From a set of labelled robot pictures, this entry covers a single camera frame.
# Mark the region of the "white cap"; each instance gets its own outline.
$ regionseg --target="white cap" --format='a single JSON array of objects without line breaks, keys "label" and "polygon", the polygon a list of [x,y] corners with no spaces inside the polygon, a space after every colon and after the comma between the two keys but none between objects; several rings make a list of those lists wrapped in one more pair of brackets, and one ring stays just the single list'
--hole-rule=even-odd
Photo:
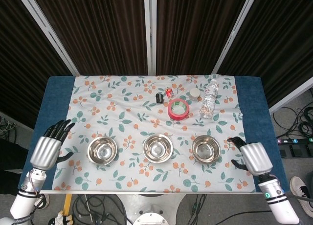
[{"label": "white cap", "polygon": [[200,96],[200,90],[198,88],[192,88],[189,91],[190,98],[197,99]]}]

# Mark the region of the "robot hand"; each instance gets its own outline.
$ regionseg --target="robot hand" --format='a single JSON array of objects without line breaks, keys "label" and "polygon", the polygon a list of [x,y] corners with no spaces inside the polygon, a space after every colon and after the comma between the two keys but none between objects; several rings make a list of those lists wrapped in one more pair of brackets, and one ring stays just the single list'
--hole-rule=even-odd
[{"label": "robot hand", "polygon": [[241,151],[246,164],[239,164],[235,160],[231,162],[237,168],[248,170],[252,175],[259,177],[259,187],[275,219],[281,224],[302,224],[281,188],[278,178],[269,174],[273,165],[262,143],[247,144],[239,137],[229,138],[227,141],[232,142]]},{"label": "robot hand", "polygon": [[68,125],[69,123],[70,120],[61,120],[48,128],[44,136],[39,138],[30,160],[34,168],[27,173],[10,209],[14,220],[0,219],[0,225],[27,225],[28,221],[32,220],[34,203],[40,196],[39,192],[46,179],[45,172],[54,164],[67,160],[73,155],[73,153],[68,153],[64,157],[58,157],[61,145],[70,129],[75,125],[75,123]]}]

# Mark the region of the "small red object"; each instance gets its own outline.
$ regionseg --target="small red object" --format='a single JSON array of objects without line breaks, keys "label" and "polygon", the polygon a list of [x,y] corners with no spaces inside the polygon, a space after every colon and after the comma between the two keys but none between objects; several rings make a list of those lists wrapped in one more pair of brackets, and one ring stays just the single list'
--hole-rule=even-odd
[{"label": "small red object", "polygon": [[172,98],[174,96],[174,93],[171,88],[166,89],[166,95],[169,98]]}]

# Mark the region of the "blue cloth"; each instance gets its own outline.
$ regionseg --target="blue cloth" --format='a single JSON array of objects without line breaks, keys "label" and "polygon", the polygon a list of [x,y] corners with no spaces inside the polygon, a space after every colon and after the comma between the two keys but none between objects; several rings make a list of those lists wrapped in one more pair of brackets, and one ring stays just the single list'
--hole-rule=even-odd
[{"label": "blue cloth", "polygon": [[[280,158],[261,79],[258,77],[235,77],[235,80],[239,105],[244,116],[243,126],[246,141],[263,143],[273,164],[272,173],[279,178],[282,188],[287,191],[289,190],[289,185]],[[23,183],[26,173],[33,168],[29,161],[39,137],[41,137],[51,125],[61,119],[65,120],[74,82],[75,77],[73,76],[50,77],[19,187]],[[55,169],[56,166],[46,172],[47,179],[44,183],[43,189],[52,189]],[[257,185],[257,178],[254,179],[254,182],[256,185],[256,191],[260,192],[260,188]]]}]

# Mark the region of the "floral tablecloth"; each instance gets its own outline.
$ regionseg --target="floral tablecloth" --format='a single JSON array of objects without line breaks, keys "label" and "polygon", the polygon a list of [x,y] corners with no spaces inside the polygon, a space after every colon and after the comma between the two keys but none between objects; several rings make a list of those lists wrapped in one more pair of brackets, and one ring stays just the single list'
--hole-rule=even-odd
[{"label": "floral tablecloth", "polygon": [[[198,88],[201,96],[212,79],[219,85],[213,120],[201,119],[201,98],[192,101],[188,91]],[[182,121],[167,114],[171,87],[174,98],[187,101],[189,115]],[[164,103],[156,103],[156,93]],[[76,125],[67,136],[60,155],[74,155],[58,163],[54,190],[124,192],[253,192],[253,177],[230,162],[243,163],[230,136],[245,138],[243,115],[238,104],[233,76],[79,76],[75,79],[67,119]],[[152,134],[168,136],[174,146],[170,160],[150,163],[142,153],[142,143]],[[118,155],[105,166],[91,163],[88,144],[98,136],[113,138]],[[221,157],[213,164],[200,164],[191,154],[196,136],[211,135],[221,146]]]}]

